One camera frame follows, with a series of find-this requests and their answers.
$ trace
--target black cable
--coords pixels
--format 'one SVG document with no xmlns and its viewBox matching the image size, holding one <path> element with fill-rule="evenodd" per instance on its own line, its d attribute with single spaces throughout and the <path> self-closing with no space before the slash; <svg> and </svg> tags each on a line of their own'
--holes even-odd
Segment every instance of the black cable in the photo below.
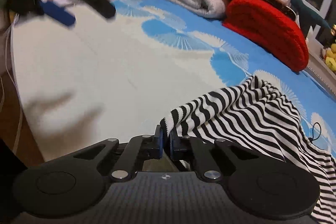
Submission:
<svg viewBox="0 0 336 224">
<path fill-rule="evenodd" d="M 315 128 L 315 125 L 316 124 L 318 124 L 319 125 L 319 127 L 320 127 L 320 134 L 319 134 L 319 136 L 316 138 L 316 139 L 314 139 L 314 128 Z M 308 140 L 310 140 L 310 142 L 313 142 L 313 141 L 316 141 L 318 138 L 320 138 L 320 136 L 321 136 L 321 133 L 322 133 L 322 127 L 321 127 L 321 125 L 318 123 L 318 122 L 316 122 L 316 123 L 314 123 L 314 125 L 313 125 L 313 128 L 312 128 L 312 135 L 313 135 L 313 137 L 311 138 L 308 138 Z"/>
</svg>

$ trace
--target logo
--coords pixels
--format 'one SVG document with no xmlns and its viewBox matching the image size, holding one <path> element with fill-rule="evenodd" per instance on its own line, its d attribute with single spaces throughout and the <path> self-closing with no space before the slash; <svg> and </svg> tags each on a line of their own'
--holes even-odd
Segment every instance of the logo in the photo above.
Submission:
<svg viewBox="0 0 336 224">
<path fill-rule="evenodd" d="M 168 174 L 165 174 L 165 175 L 163 175 L 161 178 L 164 179 L 164 180 L 168 180 L 168 179 L 171 178 L 171 176 L 168 175 Z"/>
</svg>

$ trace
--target striped cloth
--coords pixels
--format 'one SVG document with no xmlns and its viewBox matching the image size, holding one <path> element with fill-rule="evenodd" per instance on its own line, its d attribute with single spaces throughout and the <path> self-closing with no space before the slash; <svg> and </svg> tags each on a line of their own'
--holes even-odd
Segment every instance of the striped cloth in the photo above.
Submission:
<svg viewBox="0 0 336 224">
<path fill-rule="evenodd" d="M 320 184 L 311 216 L 319 223 L 336 223 L 335 159 L 310 143 L 298 110 L 271 84 L 251 76 L 172 110 L 160 125 L 167 135 L 176 128 L 179 136 L 205 143 L 225 138 L 309 171 Z"/>
</svg>

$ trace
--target yellow stuffed toy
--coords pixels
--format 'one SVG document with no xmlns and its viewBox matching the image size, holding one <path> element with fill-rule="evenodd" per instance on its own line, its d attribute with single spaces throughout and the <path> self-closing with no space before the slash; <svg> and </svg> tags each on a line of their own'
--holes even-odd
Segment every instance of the yellow stuffed toy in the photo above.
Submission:
<svg viewBox="0 0 336 224">
<path fill-rule="evenodd" d="M 326 57 L 325 64 L 328 66 L 329 69 L 332 71 L 336 71 L 336 61 L 334 58 Z"/>
<path fill-rule="evenodd" d="M 328 68 L 336 72 L 336 43 L 332 44 L 330 48 L 323 49 L 322 54 Z"/>
</svg>

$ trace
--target bed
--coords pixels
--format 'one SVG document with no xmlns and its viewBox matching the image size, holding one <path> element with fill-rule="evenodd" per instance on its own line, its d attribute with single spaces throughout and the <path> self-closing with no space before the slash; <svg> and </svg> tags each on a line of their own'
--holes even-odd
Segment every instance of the bed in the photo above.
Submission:
<svg viewBox="0 0 336 224">
<path fill-rule="evenodd" d="M 336 156 L 336 102 L 308 73 L 166 0 L 111 1 L 113 21 L 78 4 L 68 8 L 74 28 L 47 17 L 14 28 L 18 92 L 45 160 L 110 137 L 153 134 L 171 109 L 250 75 L 286 94 L 308 137 L 318 122 L 314 144 Z"/>
</svg>

